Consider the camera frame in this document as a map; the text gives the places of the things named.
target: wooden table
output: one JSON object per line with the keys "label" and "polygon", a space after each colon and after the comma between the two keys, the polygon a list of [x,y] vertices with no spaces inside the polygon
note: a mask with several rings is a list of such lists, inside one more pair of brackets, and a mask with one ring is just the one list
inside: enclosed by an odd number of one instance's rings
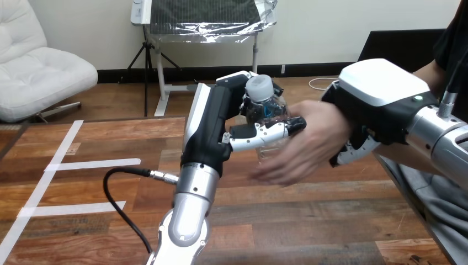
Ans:
{"label": "wooden table", "polygon": [[[11,140],[0,147],[0,258],[141,264],[142,242],[105,209],[109,167],[72,168],[136,158],[140,167],[178,173],[184,125],[184,118],[165,118],[0,129],[0,139]],[[225,163],[209,217],[212,235],[197,264],[448,264],[373,157],[323,168],[287,188],[252,183],[247,173],[257,163],[254,151]],[[110,191],[156,248],[174,187],[120,174]]]}

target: person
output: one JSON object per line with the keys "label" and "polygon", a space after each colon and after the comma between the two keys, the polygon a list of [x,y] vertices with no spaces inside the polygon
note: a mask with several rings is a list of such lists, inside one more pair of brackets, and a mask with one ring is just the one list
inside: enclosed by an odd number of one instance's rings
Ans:
{"label": "person", "polygon": [[[455,18],[434,45],[434,61],[414,73],[441,98],[457,62],[468,49],[468,0],[462,0]],[[460,71],[465,78],[453,115],[468,121],[468,60]],[[350,137],[350,123],[334,105],[304,101],[290,108],[292,116],[303,116],[307,128],[297,134],[275,158],[251,172],[264,184],[288,186],[310,176],[337,154]],[[468,191],[441,176],[431,162],[407,145],[381,145],[376,151],[397,184],[449,252],[456,264],[468,261]]]}

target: human hand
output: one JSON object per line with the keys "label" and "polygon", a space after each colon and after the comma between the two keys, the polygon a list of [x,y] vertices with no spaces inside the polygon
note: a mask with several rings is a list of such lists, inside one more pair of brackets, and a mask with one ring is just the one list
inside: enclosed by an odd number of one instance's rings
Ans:
{"label": "human hand", "polygon": [[288,186],[314,173],[349,140],[352,127],[339,109],[326,102],[303,101],[290,108],[291,116],[307,121],[277,157],[262,162],[250,177],[264,184]]}

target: white wall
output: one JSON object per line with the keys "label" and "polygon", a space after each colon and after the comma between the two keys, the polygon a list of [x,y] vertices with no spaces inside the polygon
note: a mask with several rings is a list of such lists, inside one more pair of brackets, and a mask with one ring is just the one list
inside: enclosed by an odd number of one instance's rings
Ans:
{"label": "white wall", "polygon": [[[141,47],[130,23],[132,0],[29,0],[49,47],[97,69],[127,68]],[[279,0],[278,24],[259,36],[259,63],[280,65],[356,61],[371,30],[445,28],[460,0]],[[252,63],[243,44],[164,44],[182,67]],[[135,67],[144,67],[143,56]]]}

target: bottle cap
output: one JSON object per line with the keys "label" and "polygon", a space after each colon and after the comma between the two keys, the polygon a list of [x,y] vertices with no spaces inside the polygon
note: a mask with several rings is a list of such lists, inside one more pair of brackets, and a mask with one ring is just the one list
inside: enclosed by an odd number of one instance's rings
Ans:
{"label": "bottle cap", "polygon": [[253,102],[269,99],[274,95],[272,78],[267,75],[252,77],[246,84],[247,94]]}

